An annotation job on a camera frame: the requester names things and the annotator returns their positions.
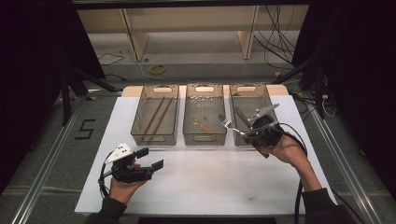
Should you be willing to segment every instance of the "black panel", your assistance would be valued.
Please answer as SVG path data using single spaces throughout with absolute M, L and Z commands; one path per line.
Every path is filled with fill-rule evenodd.
M 2 1 L 0 32 L 3 192 L 59 96 L 65 67 L 73 64 L 96 77 L 104 77 L 104 73 L 75 10 Z
M 313 0 L 31 0 L 41 6 L 62 6 L 76 9 L 140 8 L 140 7 L 230 7 L 265 5 L 306 5 Z
M 316 1 L 309 5 L 291 61 L 294 66 L 304 63 L 311 57 L 334 11 L 343 1 Z
M 393 4 L 362 3 L 340 46 L 329 85 L 360 147 L 396 199 L 396 21 Z

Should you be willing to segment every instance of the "gray floor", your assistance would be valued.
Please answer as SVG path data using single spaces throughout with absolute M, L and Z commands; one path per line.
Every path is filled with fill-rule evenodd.
M 287 35 L 291 42 L 295 43 L 298 32 L 289 31 Z M 113 63 L 103 65 L 106 74 L 126 78 L 122 80 L 115 76 L 107 77 L 106 82 L 118 88 L 162 83 L 186 84 L 190 81 L 223 84 L 270 82 L 276 78 L 275 72 L 285 74 L 288 71 L 268 65 L 264 54 L 268 62 L 281 67 L 290 67 L 275 55 L 264 53 L 257 41 L 254 42 L 251 58 L 243 60 L 236 32 L 151 34 L 144 60 L 140 64 L 134 62 L 126 36 L 90 35 L 90 38 L 98 57 L 106 53 L 123 56 L 123 59 L 117 63 L 113 63 L 120 59 L 117 56 L 105 55 L 100 59 L 102 64 Z M 153 64 L 165 65 L 165 73 L 152 75 L 149 68 Z M 297 76 L 288 80 L 285 86 L 290 91 L 297 91 L 298 78 Z M 86 85 L 91 90 L 101 90 L 91 82 L 86 82 Z M 82 223 L 85 219 L 84 216 L 75 214 L 74 208 L 118 97 L 117 94 L 110 94 L 107 91 L 93 91 L 90 96 L 96 98 L 87 99 L 81 106 L 27 223 Z M 300 111 L 305 111 L 301 102 L 296 104 Z M 302 113 L 301 117 L 304 119 L 305 128 L 330 186 L 361 214 L 310 111 Z M 78 131 L 84 119 L 94 119 L 84 126 L 94 131 L 90 139 L 77 140 L 77 137 L 87 136 L 87 133 Z M 359 154 L 359 145 L 354 140 L 342 114 L 336 113 L 334 117 L 326 116 L 325 120 L 383 223 L 396 223 L 396 203 L 370 163 Z M 35 142 L 34 150 L 26 156 L 7 189 L 0 196 L 0 223 L 10 223 L 14 218 L 24 195 L 34 183 L 41 165 L 61 131 L 62 121 L 62 102 L 57 101 L 45 128 L 40 130 L 40 137 Z M 137 223 L 137 221 L 138 217 L 124 216 L 121 219 L 122 223 Z M 292 218 L 278 217 L 276 221 L 292 223 Z

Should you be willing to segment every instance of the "metal frame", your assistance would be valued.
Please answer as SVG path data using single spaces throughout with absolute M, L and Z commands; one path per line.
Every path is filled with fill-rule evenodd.
M 344 156 L 343 150 L 338 145 L 334 136 L 332 135 L 332 131 L 327 125 L 326 121 L 320 117 L 315 108 L 312 105 L 309 105 L 309 111 L 312 111 L 312 117 L 315 120 L 315 123 L 318 125 L 318 128 L 323 135 L 324 140 L 326 141 L 327 146 L 329 147 L 330 152 L 332 153 L 332 157 L 335 159 L 338 168 L 340 169 L 341 174 L 343 175 L 346 184 L 348 185 L 350 192 L 352 193 L 355 201 L 361 210 L 364 219 L 367 223 L 372 224 L 380 224 L 383 223 L 379 214 L 376 212 L 373 202 L 367 196 L 361 182 L 353 172 L 353 169 L 347 158 Z
M 28 217 L 30 216 L 33 208 L 35 207 L 35 202 L 37 201 L 38 196 L 40 195 L 40 192 L 50 175 L 52 167 L 55 164 L 58 155 L 64 146 L 66 137 L 69 134 L 70 129 L 73 126 L 76 116 L 78 114 L 78 111 L 83 105 L 84 101 L 85 97 L 78 97 L 76 99 L 69 121 L 62 127 L 61 131 L 59 132 L 54 144 L 52 145 L 51 150 L 49 151 L 49 155 L 43 162 L 43 165 L 41 166 L 41 169 L 35 178 L 35 181 L 29 188 L 29 191 L 27 192 L 20 206 L 18 207 L 17 212 L 12 219 L 12 224 L 27 222 Z
M 75 9 L 143 8 L 143 7 L 231 7 L 264 5 L 307 5 L 311 0 L 31 0 L 46 7 L 73 7 Z

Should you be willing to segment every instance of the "white tabletop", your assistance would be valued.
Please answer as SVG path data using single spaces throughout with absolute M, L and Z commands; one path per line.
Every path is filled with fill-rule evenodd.
M 117 100 L 75 212 L 87 215 L 101 209 L 97 179 L 109 152 L 120 142 L 133 150 L 141 148 L 130 135 L 138 99 L 120 97 Z M 229 98 L 224 100 L 226 117 L 230 118 Z M 292 126 L 304 139 L 308 159 L 321 185 L 328 189 L 335 202 L 291 96 L 271 96 L 271 100 L 273 104 L 280 104 L 276 108 L 278 120 Z M 135 193 L 125 213 L 139 217 L 292 215 L 299 182 L 297 172 L 274 156 L 265 159 L 253 147 L 235 146 L 230 130 L 224 146 L 185 146 L 182 134 L 184 104 L 185 99 L 180 98 L 177 144 L 150 147 L 149 154 L 138 160 L 142 166 L 164 160 L 164 167 Z M 293 133 L 287 126 L 282 128 Z M 303 214 L 303 202 L 300 208 Z

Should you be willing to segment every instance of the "clear plastic bin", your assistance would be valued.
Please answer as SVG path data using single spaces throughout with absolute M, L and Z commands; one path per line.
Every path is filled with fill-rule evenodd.
M 242 132 L 248 131 L 250 126 L 242 117 L 249 118 L 256 113 L 256 109 L 269 105 L 272 105 L 271 98 L 264 83 L 230 85 L 232 123 L 236 129 Z M 274 111 L 271 111 L 269 115 L 277 120 Z M 233 139 L 236 146 L 248 145 L 236 132 L 233 132 Z
M 131 130 L 138 146 L 176 144 L 178 102 L 178 85 L 143 87 Z
M 227 130 L 219 114 L 225 114 L 221 84 L 188 84 L 183 122 L 186 146 L 224 145 Z

